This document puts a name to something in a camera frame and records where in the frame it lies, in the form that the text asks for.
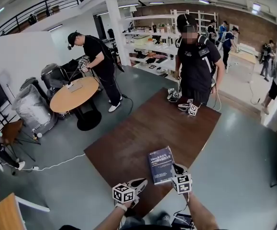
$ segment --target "wooden desk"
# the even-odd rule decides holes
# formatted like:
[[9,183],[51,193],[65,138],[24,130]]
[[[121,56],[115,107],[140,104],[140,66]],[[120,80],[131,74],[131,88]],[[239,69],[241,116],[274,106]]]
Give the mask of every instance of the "wooden desk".
[[19,204],[50,212],[50,209],[15,196],[14,193],[0,202],[0,230],[26,230]]
[[111,186],[136,178],[148,185],[135,211],[145,216],[171,190],[171,183],[154,185],[148,153],[170,146],[176,163],[191,166],[210,137],[220,113],[201,106],[195,117],[167,101],[161,89],[126,120],[85,149],[87,157]]
[[[78,118],[77,127],[84,131],[90,130],[96,127],[101,121],[101,113],[92,101],[92,96],[97,91],[99,84],[92,77],[80,78],[72,81],[72,83],[79,83],[82,87],[71,92],[67,86],[64,86],[53,96],[50,102],[50,108],[56,113],[74,110]],[[80,106],[87,100],[89,100],[93,110],[82,113]]]
[[252,54],[249,54],[244,51],[240,51],[236,53],[235,51],[230,51],[229,52],[229,58],[228,58],[228,67],[226,69],[226,73],[229,72],[229,68],[231,67],[231,62],[233,60],[237,60],[240,64],[244,65],[247,68],[251,68],[250,76],[248,79],[248,83],[251,82],[252,79],[252,74],[254,72],[254,66],[256,64],[256,57]]

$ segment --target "gray bin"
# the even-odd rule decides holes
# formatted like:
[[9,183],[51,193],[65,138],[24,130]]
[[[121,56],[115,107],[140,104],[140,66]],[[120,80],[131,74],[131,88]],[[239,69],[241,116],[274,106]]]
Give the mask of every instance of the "gray bin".
[[12,110],[37,134],[44,134],[57,122],[55,113],[33,84],[19,92],[12,104]]

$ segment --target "white pillar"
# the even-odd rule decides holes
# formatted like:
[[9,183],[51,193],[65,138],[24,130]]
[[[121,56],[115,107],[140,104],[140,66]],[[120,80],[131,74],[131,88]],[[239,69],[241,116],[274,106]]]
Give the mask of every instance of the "white pillar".
[[125,37],[122,35],[122,24],[120,23],[120,12],[118,8],[117,0],[106,0],[106,6],[108,7],[110,19],[111,19],[111,26],[114,31],[116,45],[118,47],[118,52],[120,56],[120,61],[123,65],[131,65],[129,53],[125,49]]

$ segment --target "black metal railing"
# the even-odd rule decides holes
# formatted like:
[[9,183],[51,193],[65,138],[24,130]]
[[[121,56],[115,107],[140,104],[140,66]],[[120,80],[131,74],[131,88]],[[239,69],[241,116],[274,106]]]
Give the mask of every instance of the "black metal railing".
[[62,9],[78,6],[83,0],[44,0],[20,12],[0,26],[0,36],[19,33]]

